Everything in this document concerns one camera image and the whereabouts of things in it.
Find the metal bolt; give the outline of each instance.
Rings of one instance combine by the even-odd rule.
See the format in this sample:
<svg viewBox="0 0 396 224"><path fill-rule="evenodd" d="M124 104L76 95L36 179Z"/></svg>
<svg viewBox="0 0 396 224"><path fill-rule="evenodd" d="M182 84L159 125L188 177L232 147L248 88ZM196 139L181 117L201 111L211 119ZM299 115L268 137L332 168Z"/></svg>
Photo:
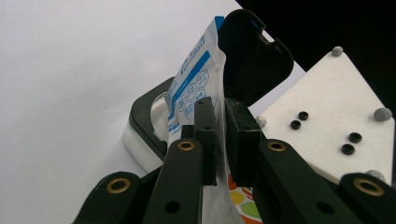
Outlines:
<svg viewBox="0 0 396 224"><path fill-rule="evenodd" d="M351 133L348 137L349 141L352 143L359 143L362 139L359 133Z"/></svg>
<svg viewBox="0 0 396 224"><path fill-rule="evenodd" d="M374 119L376 121L387 121L391 117L392 112L386 107L379 108L374 112Z"/></svg>
<svg viewBox="0 0 396 224"><path fill-rule="evenodd" d="M290 127L291 127L293 130L299 130L300 127L301 127L301 122L298 121L298 120L294 120L294 121L291 122Z"/></svg>
<svg viewBox="0 0 396 224"><path fill-rule="evenodd" d="M259 124L260 128L263 128L265 125L267 125L267 119L261 115L256 117L256 122Z"/></svg>
<svg viewBox="0 0 396 224"><path fill-rule="evenodd" d="M355 152L355 148L350 144L344 144L341 147L341 151L346 155L352 155Z"/></svg>
<svg viewBox="0 0 396 224"><path fill-rule="evenodd" d="M366 172L367 175L372 175L373 177L376 177L382 181L385 182L385 177L377 170L369 170Z"/></svg>
<svg viewBox="0 0 396 224"><path fill-rule="evenodd" d="M305 111L301 111L299 114L298 114L298 119L300 119L300 120L307 120L308 119L308 113L306 113Z"/></svg>
<svg viewBox="0 0 396 224"><path fill-rule="evenodd" d="M333 57L339 57L343 53L343 51L344 51L343 48L341 48L339 46L334 47L332 49L332 56Z"/></svg>

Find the packet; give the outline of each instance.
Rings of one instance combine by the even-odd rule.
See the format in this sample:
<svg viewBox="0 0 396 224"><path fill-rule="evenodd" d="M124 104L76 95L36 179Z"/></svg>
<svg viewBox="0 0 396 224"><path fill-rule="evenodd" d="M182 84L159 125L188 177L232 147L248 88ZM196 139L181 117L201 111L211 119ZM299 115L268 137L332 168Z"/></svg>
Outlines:
<svg viewBox="0 0 396 224"><path fill-rule="evenodd" d="M217 121L217 185L204 186L202 223L245 223L233 205L228 190L228 164L225 154L225 115L223 70L226 55L218 45L218 29L223 17L215 17L181 65L165 102L169 109L168 141L170 146L181 136L182 125L194 122L194 102L211 97Z"/></svg>

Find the black screw head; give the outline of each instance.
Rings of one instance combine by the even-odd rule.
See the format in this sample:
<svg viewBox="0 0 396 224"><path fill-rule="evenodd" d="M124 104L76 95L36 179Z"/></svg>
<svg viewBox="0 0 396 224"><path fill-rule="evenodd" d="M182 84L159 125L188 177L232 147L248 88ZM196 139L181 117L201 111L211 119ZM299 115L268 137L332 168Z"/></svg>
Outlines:
<svg viewBox="0 0 396 224"><path fill-rule="evenodd" d="M300 127L301 127L301 122L298 121L298 120L294 120L294 121L291 122L290 127L291 127L293 130L299 130Z"/></svg>
<svg viewBox="0 0 396 224"><path fill-rule="evenodd" d="M305 111L301 111L299 114L298 114L298 119L300 119L300 120L307 120L308 119L308 113L306 113Z"/></svg>
<svg viewBox="0 0 396 224"><path fill-rule="evenodd" d="M359 133L351 133L349 135L349 141L352 143L359 143L362 139L361 135Z"/></svg>
<svg viewBox="0 0 396 224"><path fill-rule="evenodd" d="M352 155L355 152L355 148L350 144L344 144L341 151L346 155Z"/></svg>

